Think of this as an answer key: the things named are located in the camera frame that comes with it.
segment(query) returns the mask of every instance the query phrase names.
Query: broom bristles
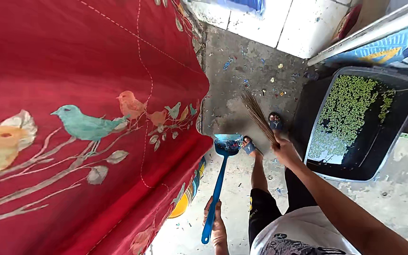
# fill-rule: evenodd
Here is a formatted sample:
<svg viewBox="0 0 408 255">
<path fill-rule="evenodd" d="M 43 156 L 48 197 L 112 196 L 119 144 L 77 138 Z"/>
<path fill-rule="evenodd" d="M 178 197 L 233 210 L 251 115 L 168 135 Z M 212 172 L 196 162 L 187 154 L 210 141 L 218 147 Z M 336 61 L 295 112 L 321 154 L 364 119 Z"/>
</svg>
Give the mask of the broom bristles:
<svg viewBox="0 0 408 255">
<path fill-rule="evenodd" d="M 258 127 L 265 134 L 265 136 L 267 136 L 267 139 L 269 139 L 272 144 L 277 144 L 275 135 L 273 134 L 272 129 L 270 129 L 264 112 L 262 111 L 254 96 L 248 90 L 244 90 L 240 93 L 240 98 L 242 99 L 243 104 L 246 106 L 248 115 L 254 121 L 254 123 L 258 125 Z"/>
</svg>

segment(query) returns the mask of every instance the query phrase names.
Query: red fabric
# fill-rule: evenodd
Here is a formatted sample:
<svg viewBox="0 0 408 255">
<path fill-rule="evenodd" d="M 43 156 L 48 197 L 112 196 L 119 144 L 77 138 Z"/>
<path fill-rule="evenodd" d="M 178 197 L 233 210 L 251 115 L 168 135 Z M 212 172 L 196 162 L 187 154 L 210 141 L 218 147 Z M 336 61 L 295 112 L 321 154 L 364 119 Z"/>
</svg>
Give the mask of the red fabric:
<svg viewBox="0 0 408 255">
<path fill-rule="evenodd" d="M 0 1 L 0 254 L 142 254 L 191 183 L 208 80 L 177 4 L 156 2 Z M 130 122 L 91 153 L 50 115 L 65 105 Z"/>
</svg>

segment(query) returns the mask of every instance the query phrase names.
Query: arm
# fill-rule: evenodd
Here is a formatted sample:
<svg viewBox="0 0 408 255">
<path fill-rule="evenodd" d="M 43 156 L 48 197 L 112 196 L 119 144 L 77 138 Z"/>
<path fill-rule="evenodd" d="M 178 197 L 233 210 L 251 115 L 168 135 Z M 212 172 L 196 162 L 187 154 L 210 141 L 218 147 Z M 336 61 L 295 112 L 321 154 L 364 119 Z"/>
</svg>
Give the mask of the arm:
<svg viewBox="0 0 408 255">
<path fill-rule="evenodd" d="M 272 149 L 306 186 L 335 228 L 362 254 L 408 254 L 408 241 L 387 228 L 338 189 L 311 171 L 291 142 L 277 138 Z"/>
<path fill-rule="evenodd" d="M 213 196 L 210 197 L 207 205 L 204 208 L 204 222 L 207 219 L 207 214 L 210 208 L 210 204 L 213 201 Z M 213 247 L 215 248 L 215 255 L 229 255 L 228 251 L 228 236 L 226 235 L 226 227 L 224 226 L 223 219 L 221 218 L 221 201 L 218 201 L 215 206 L 215 220 L 213 221 L 212 234 L 210 236 Z"/>
</svg>

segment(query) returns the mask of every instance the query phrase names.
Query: white t-shirt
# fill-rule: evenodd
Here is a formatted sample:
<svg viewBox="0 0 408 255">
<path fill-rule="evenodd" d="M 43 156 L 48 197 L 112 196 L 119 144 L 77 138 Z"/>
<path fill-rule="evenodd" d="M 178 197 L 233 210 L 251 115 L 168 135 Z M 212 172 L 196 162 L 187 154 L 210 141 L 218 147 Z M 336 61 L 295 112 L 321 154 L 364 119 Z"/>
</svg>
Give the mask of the white t-shirt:
<svg viewBox="0 0 408 255">
<path fill-rule="evenodd" d="M 254 239 L 250 255 L 359 255 L 319 206 L 297 209 L 274 220 Z"/>
</svg>

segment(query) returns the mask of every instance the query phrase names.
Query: yellow container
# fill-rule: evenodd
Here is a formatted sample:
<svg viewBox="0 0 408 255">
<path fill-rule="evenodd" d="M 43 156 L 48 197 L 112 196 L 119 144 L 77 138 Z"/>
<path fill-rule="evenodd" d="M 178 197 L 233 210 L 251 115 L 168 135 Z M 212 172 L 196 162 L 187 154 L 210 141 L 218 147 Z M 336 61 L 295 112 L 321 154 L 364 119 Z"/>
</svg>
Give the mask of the yellow container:
<svg viewBox="0 0 408 255">
<path fill-rule="evenodd" d="M 179 217 L 182 214 L 184 214 L 185 210 L 187 210 L 187 207 L 191 204 L 192 200 L 193 200 L 193 186 L 190 185 L 187 188 L 187 190 L 185 190 L 182 198 L 179 200 L 179 202 L 177 203 L 177 205 L 174 208 L 173 212 L 171 212 L 168 219 Z"/>
</svg>

